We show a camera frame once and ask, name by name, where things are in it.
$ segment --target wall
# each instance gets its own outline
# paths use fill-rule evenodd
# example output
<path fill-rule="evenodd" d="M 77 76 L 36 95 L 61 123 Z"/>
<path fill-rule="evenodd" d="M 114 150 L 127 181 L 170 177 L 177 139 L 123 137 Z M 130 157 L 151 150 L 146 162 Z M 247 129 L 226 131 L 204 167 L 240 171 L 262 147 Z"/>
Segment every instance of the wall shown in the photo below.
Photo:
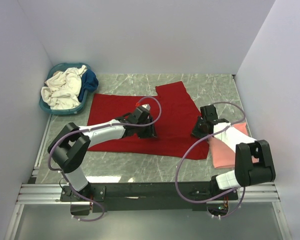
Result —
<path fill-rule="evenodd" d="M 39 92 L 51 61 L 14 0 L 0 0 L 0 239 L 31 175 L 47 115 Z"/>
<path fill-rule="evenodd" d="M 275 0 L 19 0 L 53 64 L 236 74 Z"/>
<path fill-rule="evenodd" d="M 254 137 L 270 143 L 277 190 L 300 240 L 300 0 L 276 0 L 235 80 Z"/>

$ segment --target red cloth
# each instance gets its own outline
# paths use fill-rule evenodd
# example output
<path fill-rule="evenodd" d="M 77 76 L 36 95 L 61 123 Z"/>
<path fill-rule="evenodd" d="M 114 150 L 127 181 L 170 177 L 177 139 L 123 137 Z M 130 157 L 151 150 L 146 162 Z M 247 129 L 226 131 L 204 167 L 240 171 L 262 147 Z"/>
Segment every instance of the red cloth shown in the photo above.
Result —
<path fill-rule="evenodd" d="M 181 81 L 156 86 L 155 98 L 162 107 L 161 118 L 154 124 L 157 137 L 140 139 L 137 135 L 106 141 L 89 148 L 98 152 L 128 152 L 162 156 L 182 157 L 188 148 L 198 139 L 191 136 L 200 115 L 198 108 L 190 98 Z M 87 125 L 101 124 L 111 119 L 132 113 L 142 96 L 118 96 L 95 94 L 93 96 Z M 142 104 L 150 104 L 150 113 L 154 119 L 159 114 L 159 107 L 152 99 L 145 99 Z M 187 156 L 188 159 L 206 159 L 209 144 L 204 141 L 196 146 Z"/>

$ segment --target clothes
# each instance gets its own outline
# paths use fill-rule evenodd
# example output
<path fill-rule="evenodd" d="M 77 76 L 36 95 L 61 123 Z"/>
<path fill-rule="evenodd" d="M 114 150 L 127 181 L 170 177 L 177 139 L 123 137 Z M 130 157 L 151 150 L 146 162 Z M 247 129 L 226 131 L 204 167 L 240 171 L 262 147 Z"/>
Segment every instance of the clothes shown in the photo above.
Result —
<path fill-rule="evenodd" d="M 248 135 L 246 123 L 237 123 L 233 126 L 245 135 Z M 213 166 L 218 168 L 233 168 L 235 166 L 235 152 L 224 142 L 216 137 L 209 138 L 209 146 L 213 161 Z M 252 157 L 252 162 L 257 163 L 259 160 Z"/>
<path fill-rule="evenodd" d="M 66 71 L 59 71 L 45 81 L 46 86 L 41 89 L 41 96 L 53 110 L 73 109 L 80 105 L 78 95 L 81 89 L 81 77 L 87 67 L 70 67 Z"/>
<path fill-rule="evenodd" d="M 179 81 L 155 88 L 155 98 L 162 107 L 161 118 L 154 124 L 157 138 L 139 139 L 136 135 L 118 140 L 110 140 L 92 146 L 89 151 L 129 152 L 173 156 L 181 158 L 198 139 L 191 136 L 200 112 L 190 98 L 184 84 Z M 132 113 L 141 96 L 118 96 L 95 94 L 92 101 L 88 125 L 101 124 L 111 119 Z M 145 99 L 142 104 L 150 104 L 150 113 L 155 119 L 159 114 L 157 103 Z M 206 159 L 209 144 L 201 142 L 187 156 L 188 159 Z"/>
<path fill-rule="evenodd" d="M 81 90 L 78 96 L 79 102 L 82 102 L 84 99 L 85 91 L 88 90 L 92 93 L 94 90 L 97 89 L 99 85 L 99 81 L 97 79 L 96 74 L 88 69 L 81 77 Z"/>

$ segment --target table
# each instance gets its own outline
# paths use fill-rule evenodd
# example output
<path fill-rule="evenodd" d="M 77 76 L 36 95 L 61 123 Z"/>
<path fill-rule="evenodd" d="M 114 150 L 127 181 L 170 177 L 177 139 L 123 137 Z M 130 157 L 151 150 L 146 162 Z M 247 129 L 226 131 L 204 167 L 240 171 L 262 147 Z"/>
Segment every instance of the table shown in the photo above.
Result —
<path fill-rule="evenodd" d="M 97 93 L 126 96 L 155 96 L 155 86 L 182 81 L 199 108 L 218 101 L 229 101 L 242 106 L 231 74 L 98 74 Z M 76 115 L 51 117 L 39 159 L 40 168 L 36 184 L 56 184 L 61 175 L 47 166 L 47 147 L 60 130 L 70 122 L 87 125 L 93 94 L 89 94 L 84 110 Z M 241 112 L 229 104 L 216 105 L 221 118 L 230 122 L 242 117 Z M 179 157 L 138 153 L 88 151 L 81 165 L 91 183 L 173 182 Z M 186 160 L 180 170 L 180 181 L 209 181 L 211 176 L 229 171 L 215 169 L 211 154 L 204 160 Z"/>

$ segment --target laundry basket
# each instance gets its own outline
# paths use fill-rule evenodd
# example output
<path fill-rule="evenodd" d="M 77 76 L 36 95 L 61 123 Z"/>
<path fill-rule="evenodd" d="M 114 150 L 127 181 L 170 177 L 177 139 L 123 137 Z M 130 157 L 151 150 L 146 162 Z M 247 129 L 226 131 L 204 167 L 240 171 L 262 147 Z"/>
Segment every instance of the laundry basket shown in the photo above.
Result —
<path fill-rule="evenodd" d="M 51 70 L 49 71 L 48 76 L 46 77 L 46 79 L 48 80 L 49 78 L 51 78 L 55 72 L 57 71 L 62 71 L 64 72 L 65 70 L 67 70 L 68 68 L 81 68 L 82 65 L 86 65 L 87 69 L 91 69 L 91 67 L 83 62 L 78 62 L 78 63 L 60 63 L 56 66 L 54 66 L 53 68 L 51 68 Z M 80 110 L 83 109 L 83 107 L 85 106 L 85 103 L 87 101 L 87 95 L 88 95 L 88 90 L 84 91 L 84 95 L 83 95 L 83 100 L 81 102 L 81 104 L 75 108 L 71 108 L 71 109 L 51 109 L 50 106 L 44 102 L 44 100 L 42 99 L 42 96 L 40 96 L 40 101 L 39 101 L 39 105 L 40 108 L 49 113 L 49 114 L 54 114 L 54 115 L 71 115 L 71 114 L 77 114 Z"/>

